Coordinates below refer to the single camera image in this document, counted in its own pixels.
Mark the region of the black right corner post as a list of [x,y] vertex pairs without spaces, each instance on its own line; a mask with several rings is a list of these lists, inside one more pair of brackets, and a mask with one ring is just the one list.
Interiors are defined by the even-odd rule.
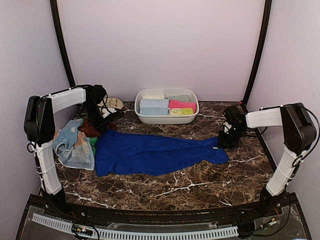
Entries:
[[270,15],[271,15],[271,9],[272,9],[272,0],[265,0],[264,1],[264,9],[263,9],[263,15],[262,15],[262,21],[261,21],[261,27],[257,42],[257,47],[252,63],[252,68],[250,71],[250,75],[248,78],[247,86],[244,92],[244,96],[242,99],[242,106],[246,107],[249,103],[255,80],[258,74],[260,62],[263,55],[263,50],[265,46],[265,41],[267,37],[268,27],[269,27],[269,21],[270,21]]

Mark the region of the pink rolled towel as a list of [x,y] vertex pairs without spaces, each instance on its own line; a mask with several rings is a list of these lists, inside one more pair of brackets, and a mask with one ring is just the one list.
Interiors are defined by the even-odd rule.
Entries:
[[169,101],[168,107],[170,109],[183,109],[183,108],[191,108],[195,112],[197,109],[197,105],[195,102],[184,102],[172,99]]

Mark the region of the royal blue microfiber towel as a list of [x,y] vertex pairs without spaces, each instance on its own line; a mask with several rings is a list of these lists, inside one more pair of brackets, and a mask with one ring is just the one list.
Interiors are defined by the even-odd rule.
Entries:
[[217,137],[195,140],[109,129],[96,143],[95,171],[99,177],[110,173],[161,176],[203,160],[215,165],[229,160]]

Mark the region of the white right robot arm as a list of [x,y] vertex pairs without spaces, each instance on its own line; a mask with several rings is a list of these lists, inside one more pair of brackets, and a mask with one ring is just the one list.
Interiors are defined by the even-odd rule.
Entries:
[[282,129],[283,153],[272,177],[260,194],[263,200],[255,205],[255,213],[266,217],[275,208],[271,198],[285,191],[295,178],[301,163],[317,146],[320,140],[320,122],[301,102],[265,107],[247,113],[232,105],[224,110],[223,115],[225,121],[218,132],[218,146],[223,149],[240,147],[241,139],[247,136],[248,129]]

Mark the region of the black left corner post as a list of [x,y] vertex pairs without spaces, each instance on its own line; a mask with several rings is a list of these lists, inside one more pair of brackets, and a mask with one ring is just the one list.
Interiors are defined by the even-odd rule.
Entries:
[[68,80],[69,87],[73,88],[77,84],[76,84],[75,78],[73,76],[73,72],[72,72],[70,61],[69,61],[64,36],[63,36],[63,30],[62,30],[59,8],[58,8],[58,1],[57,0],[50,0],[49,2],[50,2],[51,15],[52,15],[52,20],[53,20],[55,35],[56,35],[56,39],[57,39],[58,48],[59,48],[60,56],[62,59],[64,71],[65,71],[65,74],[66,74],[66,77]]

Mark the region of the floral ceramic plate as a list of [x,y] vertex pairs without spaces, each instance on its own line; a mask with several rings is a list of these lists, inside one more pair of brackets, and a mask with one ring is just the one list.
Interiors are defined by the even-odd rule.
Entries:
[[108,97],[106,101],[108,108],[114,108],[122,110],[124,108],[124,103],[117,97]]

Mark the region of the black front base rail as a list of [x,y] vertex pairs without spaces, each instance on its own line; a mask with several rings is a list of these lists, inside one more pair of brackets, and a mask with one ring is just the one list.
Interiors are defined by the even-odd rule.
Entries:
[[134,225],[179,225],[218,222],[220,225],[239,225],[246,231],[253,230],[255,220],[265,221],[276,216],[281,226],[289,230],[305,230],[305,217],[295,193],[278,198],[276,205],[260,209],[258,202],[218,208],[181,210],[181,211],[142,211],[122,210],[105,207],[86,206],[66,202],[71,213],[62,214],[56,206],[39,195],[31,194],[24,208],[18,232],[21,233],[31,221],[32,211],[63,220],[75,219],[77,222],[106,226],[112,222]]

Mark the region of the lime lemon print towel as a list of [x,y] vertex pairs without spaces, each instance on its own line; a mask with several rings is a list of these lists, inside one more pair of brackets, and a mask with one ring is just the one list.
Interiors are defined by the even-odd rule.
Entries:
[[193,108],[171,108],[169,111],[170,116],[189,116],[193,114]]

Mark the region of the sage green rolled towel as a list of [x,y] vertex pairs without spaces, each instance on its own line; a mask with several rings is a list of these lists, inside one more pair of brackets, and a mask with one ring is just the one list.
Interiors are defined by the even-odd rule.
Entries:
[[191,102],[191,98],[188,94],[179,94],[179,95],[165,94],[164,97],[169,101],[176,100],[180,102]]

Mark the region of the light blue rolled towel front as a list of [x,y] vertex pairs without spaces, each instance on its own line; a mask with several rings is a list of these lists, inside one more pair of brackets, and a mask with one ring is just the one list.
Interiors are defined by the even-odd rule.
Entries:
[[161,107],[143,107],[140,109],[139,113],[146,116],[167,116],[169,114],[169,109]]

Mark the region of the white plastic bin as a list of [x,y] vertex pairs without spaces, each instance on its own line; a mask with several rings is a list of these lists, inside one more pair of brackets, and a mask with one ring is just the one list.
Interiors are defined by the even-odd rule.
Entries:
[[134,102],[134,111],[144,124],[188,124],[199,110],[196,94],[185,88],[143,89]]

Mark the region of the light blue patterned towel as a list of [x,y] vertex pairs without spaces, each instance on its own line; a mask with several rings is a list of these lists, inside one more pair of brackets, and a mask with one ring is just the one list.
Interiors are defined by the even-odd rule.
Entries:
[[82,118],[69,121],[58,131],[53,140],[52,148],[63,166],[93,171],[95,156],[90,138],[78,130],[83,121]]

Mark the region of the white rolled towel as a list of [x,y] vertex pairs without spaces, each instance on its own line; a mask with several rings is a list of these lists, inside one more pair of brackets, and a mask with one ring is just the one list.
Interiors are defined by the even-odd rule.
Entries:
[[146,99],[146,100],[163,100],[163,99],[165,99],[165,95],[163,93],[145,94],[145,95],[142,96],[142,99]]

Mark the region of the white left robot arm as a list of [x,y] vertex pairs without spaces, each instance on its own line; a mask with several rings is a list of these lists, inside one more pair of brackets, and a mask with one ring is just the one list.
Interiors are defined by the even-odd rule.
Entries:
[[86,105],[89,122],[99,132],[107,128],[107,118],[98,104],[107,92],[102,85],[78,85],[43,96],[28,99],[24,118],[28,151],[34,154],[36,172],[41,188],[49,196],[62,196],[63,187],[59,180],[53,153],[53,138],[56,133],[54,115],[72,106]]

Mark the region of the light blue rolled towel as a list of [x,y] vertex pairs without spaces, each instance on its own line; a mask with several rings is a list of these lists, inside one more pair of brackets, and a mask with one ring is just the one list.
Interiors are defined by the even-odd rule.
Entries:
[[143,107],[140,109],[139,113],[146,116],[167,116],[169,114],[169,109],[161,107]]
[[168,108],[168,99],[142,99],[139,103],[140,108]]

